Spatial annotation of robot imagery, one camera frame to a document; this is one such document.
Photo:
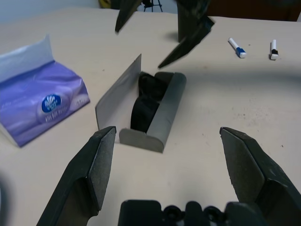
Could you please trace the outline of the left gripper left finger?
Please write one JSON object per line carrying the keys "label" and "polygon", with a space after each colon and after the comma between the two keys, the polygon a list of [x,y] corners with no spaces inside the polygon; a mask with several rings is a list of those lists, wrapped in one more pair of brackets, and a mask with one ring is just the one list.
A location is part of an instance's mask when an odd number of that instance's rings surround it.
{"label": "left gripper left finger", "polygon": [[39,226],[86,226],[103,206],[116,127],[93,134],[68,163],[39,221]]}

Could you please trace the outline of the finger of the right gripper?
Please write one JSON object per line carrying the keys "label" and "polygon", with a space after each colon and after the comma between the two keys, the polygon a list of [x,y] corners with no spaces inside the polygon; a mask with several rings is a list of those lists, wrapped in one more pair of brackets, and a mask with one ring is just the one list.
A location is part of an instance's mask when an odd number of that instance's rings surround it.
{"label": "finger of the right gripper", "polygon": [[158,68],[163,68],[172,64],[189,54],[211,32],[214,24],[215,21],[210,17],[202,17],[201,23],[197,27],[196,31],[184,37],[175,49],[159,64]]}
{"label": "finger of the right gripper", "polygon": [[122,0],[120,4],[119,14],[115,25],[115,33],[119,34],[130,17],[137,11],[141,0]]}

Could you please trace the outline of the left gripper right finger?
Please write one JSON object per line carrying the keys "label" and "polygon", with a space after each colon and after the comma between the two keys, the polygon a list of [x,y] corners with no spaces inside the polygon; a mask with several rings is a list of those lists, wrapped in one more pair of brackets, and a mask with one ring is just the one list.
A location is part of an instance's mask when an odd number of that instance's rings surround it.
{"label": "left gripper right finger", "polygon": [[222,127],[220,135],[238,200],[256,204],[270,226],[299,226],[301,194],[282,168],[246,133]]}

